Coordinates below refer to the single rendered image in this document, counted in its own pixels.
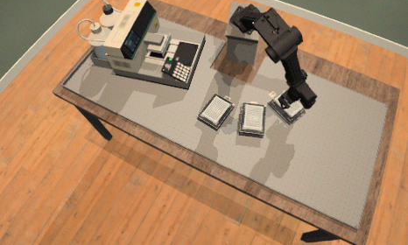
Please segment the white bottle with black cap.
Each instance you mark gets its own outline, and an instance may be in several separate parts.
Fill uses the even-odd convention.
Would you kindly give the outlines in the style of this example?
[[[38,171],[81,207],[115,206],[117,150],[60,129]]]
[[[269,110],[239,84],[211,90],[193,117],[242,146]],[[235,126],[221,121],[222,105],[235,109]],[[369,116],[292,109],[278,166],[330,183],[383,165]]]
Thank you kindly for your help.
[[[108,5],[108,8],[106,8],[105,5],[103,5],[102,7],[102,10],[104,13],[100,17],[100,23],[102,27],[109,28],[112,31],[113,27],[116,24],[116,21],[118,20],[122,12],[117,12],[113,10],[111,4],[107,4],[107,5]]]

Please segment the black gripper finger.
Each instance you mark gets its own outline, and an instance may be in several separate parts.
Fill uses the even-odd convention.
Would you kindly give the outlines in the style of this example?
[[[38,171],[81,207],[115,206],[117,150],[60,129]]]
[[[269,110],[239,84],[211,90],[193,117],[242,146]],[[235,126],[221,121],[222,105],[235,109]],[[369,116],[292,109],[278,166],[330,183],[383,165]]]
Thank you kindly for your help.
[[[291,107],[288,103],[284,105],[280,100],[278,100],[278,101],[279,101],[282,109],[288,109],[288,108]]]

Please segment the dark grey l-shaped raised edge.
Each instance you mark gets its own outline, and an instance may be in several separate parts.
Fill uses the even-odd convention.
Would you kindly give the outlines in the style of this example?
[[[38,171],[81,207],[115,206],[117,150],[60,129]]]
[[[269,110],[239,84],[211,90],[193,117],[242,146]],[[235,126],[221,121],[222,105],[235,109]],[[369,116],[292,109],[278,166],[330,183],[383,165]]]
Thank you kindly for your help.
[[[91,54],[92,52],[93,52],[93,49],[91,49],[91,50],[89,51],[89,53],[83,58],[83,60],[77,65],[77,67],[67,76],[67,78],[62,82],[61,86],[62,86],[63,88],[65,88],[65,89],[67,89],[67,90],[73,92],[74,94],[76,94],[76,95],[78,95],[78,96],[80,96],[80,97],[82,97],[82,98],[84,98],[84,99],[86,99],[86,100],[88,100],[88,101],[90,101],[90,102],[93,102],[94,104],[96,104],[96,105],[98,105],[98,106],[100,106],[100,107],[102,107],[102,108],[108,110],[109,112],[111,112],[111,113],[113,113],[113,114],[115,114],[115,115],[118,116],[117,112],[115,112],[114,110],[112,110],[112,109],[110,109],[110,108],[107,108],[107,107],[101,105],[101,104],[98,103],[97,101],[94,101],[94,100],[88,98],[87,96],[85,96],[85,95],[83,95],[83,94],[80,94],[80,93],[74,91],[73,89],[71,89],[71,88],[69,88],[69,87],[64,86],[64,85],[69,81],[69,79],[74,75],[74,73],[79,69],[79,67],[84,63],[84,61],[90,56],[90,54]],[[86,98],[85,98],[85,97],[86,97]]]

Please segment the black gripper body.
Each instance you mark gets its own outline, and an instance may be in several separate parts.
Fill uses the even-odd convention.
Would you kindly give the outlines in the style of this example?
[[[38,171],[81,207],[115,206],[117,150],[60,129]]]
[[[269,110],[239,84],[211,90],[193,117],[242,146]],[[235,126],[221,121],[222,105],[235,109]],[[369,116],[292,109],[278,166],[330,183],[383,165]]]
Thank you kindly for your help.
[[[289,90],[289,92],[287,93],[287,90]],[[291,92],[293,93],[298,93],[298,92],[294,92],[292,91],[290,88],[287,89],[284,93],[281,94],[280,97],[278,97],[278,99],[285,105],[287,104],[287,102],[292,105],[293,101],[289,98],[289,95],[291,94]]]

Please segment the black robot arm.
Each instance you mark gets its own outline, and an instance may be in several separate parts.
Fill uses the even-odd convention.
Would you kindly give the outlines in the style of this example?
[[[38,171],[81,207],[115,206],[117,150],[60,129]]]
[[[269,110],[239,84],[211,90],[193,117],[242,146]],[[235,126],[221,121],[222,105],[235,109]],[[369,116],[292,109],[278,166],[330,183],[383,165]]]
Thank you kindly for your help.
[[[256,14],[252,14],[252,11]],[[281,59],[282,65],[285,69],[285,77],[292,83],[292,85],[288,81],[287,83],[291,86],[292,91],[298,92],[291,92],[289,98],[293,102],[300,98],[303,108],[310,109],[316,102],[315,99],[317,98],[317,95],[306,83],[306,71],[300,69],[297,56],[298,45],[303,42],[300,30],[295,25],[290,27],[284,19],[279,16],[274,8],[269,8],[263,14],[262,12],[258,12],[260,12],[260,10],[253,4],[250,4],[245,8],[238,6],[229,22],[236,27],[240,26],[239,28],[242,29],[243,34],[246,32],[250,35],[254,30],[259,33],[268,45],[268,47],[264,49],[267,55],[275,64]],[[232,20],[235,20],[236,23]],[[297,82],[299,83],[296,84]]]

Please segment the white well plate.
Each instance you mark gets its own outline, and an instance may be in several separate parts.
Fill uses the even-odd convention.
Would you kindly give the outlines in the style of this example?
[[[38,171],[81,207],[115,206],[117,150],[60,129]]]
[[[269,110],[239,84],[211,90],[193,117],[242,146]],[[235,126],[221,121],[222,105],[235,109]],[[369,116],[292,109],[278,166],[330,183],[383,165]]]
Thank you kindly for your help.
[[[281,94],[279,95],[279,96],[281,96]],[[279,101],[278,101],[278,97],[279,96],[277,96],[273,101],[275,102],[275,103],[277,103],[277,105],[278,106],[280,106],[281,107],[281,105],[280,105],[280,103],[279,103]],[[295,104],[294,104],[295,103]],[[297,114],[302,108],[303,108],[303,106],[298,102],[298,101],[296,101],[296,102],[294,102],[294,103],[292,103],[292,105],[290,105],[291,107],[290,108],[286,108],[286,109],[284,109],[284,111],[290,116],[290,117],[293,117],[295,114]],[[288,111],[288,110],[289,111]],[[290,113],[291,112],[291,113]]]
[[[217,124],[229,106],[228,102],[216,96],[202,113],[202,116]]]
[[[246,104],[243,128],[247,130],[262,130],[262,120],[263,120],[263,107]]]

